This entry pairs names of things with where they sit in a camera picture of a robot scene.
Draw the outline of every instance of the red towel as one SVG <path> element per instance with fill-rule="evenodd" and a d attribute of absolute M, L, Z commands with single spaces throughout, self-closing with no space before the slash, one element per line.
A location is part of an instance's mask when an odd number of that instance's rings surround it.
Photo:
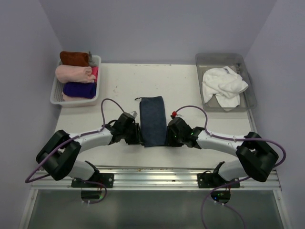
<path fill-rule="evenodd" d="M 98 66 L 95 66 L 95 67 L 92 67 L 92 75 L 95 75 L 95 82 L 97 82 L 97 73 L 99 72 L 99 67 Z"/>

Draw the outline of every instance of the white table surface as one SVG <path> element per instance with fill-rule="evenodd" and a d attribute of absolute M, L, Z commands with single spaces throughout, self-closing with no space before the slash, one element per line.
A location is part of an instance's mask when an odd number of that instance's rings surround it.
<path fill-rule="evenodd" d="M 99 102 L 96 106 L 62 108 L 56 130 L 80 133 L 102 125 L 100 103 L 104 98 L 117 101 L 126 112 L 137 111 L 136 97 L 164 99 L 167 122 L 172 111 L 184 105 L 202 107 L 195 65 L 112 64 L 103 63 Z M 122 113 L 112 102 L 104 103 L 106 122 Z M 192 128 L 204 125 L 201 111 L 186 108 L 179 112 Z M 208 129 L 213 132 L 246 135 L 251 131 L 248 115 L 244 113 L 208 113 Z M 186 167 L 213 168 L 221 161 L 233 160 L 229 154 L 214 150 L 183 147 L 129 146 L 122 140 L 111 146 L 100 146 L 78 156 L 97 166 Z"/>

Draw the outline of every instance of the white towel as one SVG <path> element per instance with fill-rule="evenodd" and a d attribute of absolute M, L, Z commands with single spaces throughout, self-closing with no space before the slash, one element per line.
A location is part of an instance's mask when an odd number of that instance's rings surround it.
<path fill-rule="evenodd" d="M 221 107 L 240 105 L 239 94 L 248 88 L 242 77 L 230 67 L 212 68 L 203 74 L 203 97 L 207 103 L 213 94 Z"/>

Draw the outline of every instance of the navy cloth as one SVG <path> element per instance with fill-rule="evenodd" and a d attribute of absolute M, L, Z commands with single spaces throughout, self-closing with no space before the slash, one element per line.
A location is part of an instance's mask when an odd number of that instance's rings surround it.
<path fill-rule="evenodd" d="M 167 125 L 162 96 L 142 98 L 140 102 L 140 121 L 144 146 L 164 146 Z"/>
<path fill-rule="evenodd" d="M 96 83 L 68 82 L 63 87 L 65 95 L 92 99 L 96 94 Z"/>

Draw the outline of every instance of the brown towel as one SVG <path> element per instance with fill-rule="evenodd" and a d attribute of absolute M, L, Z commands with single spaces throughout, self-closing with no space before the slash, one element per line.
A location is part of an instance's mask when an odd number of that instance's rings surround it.
<path fill-rule="evenodd" d="M 62 64 L 80 67 L 89 66 L 89 55 L 85 52 L 62 51 L 59 56 Z"/>

